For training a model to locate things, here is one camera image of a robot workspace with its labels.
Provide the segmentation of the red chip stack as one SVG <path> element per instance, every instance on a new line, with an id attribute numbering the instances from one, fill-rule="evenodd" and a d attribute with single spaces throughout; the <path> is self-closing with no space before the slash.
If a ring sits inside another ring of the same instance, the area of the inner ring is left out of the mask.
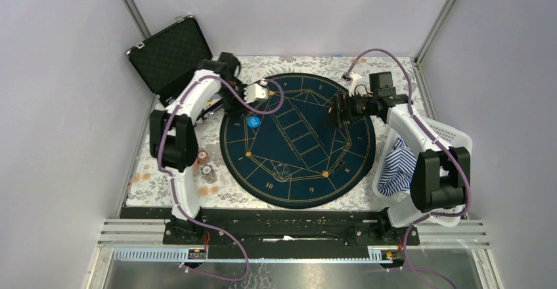
<path id="1" fill-rule="evenodd" d="M 210 156 L 206 150 L 200 150 L 197 154 L 196 165 L 204 166 L 210 161 Z"/>

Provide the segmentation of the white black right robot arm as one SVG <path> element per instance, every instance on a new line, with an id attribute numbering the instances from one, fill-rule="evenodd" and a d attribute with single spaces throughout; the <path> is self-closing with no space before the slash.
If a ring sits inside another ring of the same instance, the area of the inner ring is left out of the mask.
<path id="1" fill-rule="evenodd" d="M 346 72 L 347 93 L 333 98 L 328 122 L 334 127 L 371 116 L 380 118 L 410 151 L 408 196 L 385 210 L 386 220 L 376 234 L 385 244 L 393 244 L 403 235 L 403 228 L 426 220 L 454 227 L 468 212 L 471 152 L 443 139 L 412 105 L 411 97 L 399 94 L 392 74 L 371 74 L 371 93 L 358 92 L 362 76 Z"/>

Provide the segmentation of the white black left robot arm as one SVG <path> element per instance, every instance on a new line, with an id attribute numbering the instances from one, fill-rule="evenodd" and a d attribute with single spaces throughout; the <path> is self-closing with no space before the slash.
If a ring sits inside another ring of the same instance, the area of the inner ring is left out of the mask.
<path id="1" fill-rule="evenodd" d="M 198 218 L 201 205 L 193 177 L 200 147 L 194 124 L 214 95 L 220 96 L 225 113 L 233 117 L 253 110 L 256 93 L 267 97 L 265 85 L 246 85 L 239 80 L 241 68 L 232 53 L 221 53 L 217 60 L 202 60 L 179 96 L 163 110 L 153 110 L 149 117 L 150 153 L 169 180 L 171 213 L 183 220 L 178 233 L 189 244 L 200 241 L 204 229 L 230 235 Z"/>

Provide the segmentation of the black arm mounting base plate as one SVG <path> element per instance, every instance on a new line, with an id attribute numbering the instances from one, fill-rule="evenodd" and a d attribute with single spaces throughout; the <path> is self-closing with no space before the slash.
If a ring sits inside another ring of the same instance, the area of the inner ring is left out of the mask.
<path id="1" fill-rule="evenodd" d="M 420 243 L 416 229 L 392 227 L 384 211 L 204 208 L 195 224 L 170 208 L 124 207 L 120 219 L 161 223 L 162 243 L 194 246 L 193 259 L 370 259 L 369 248 Z"/>

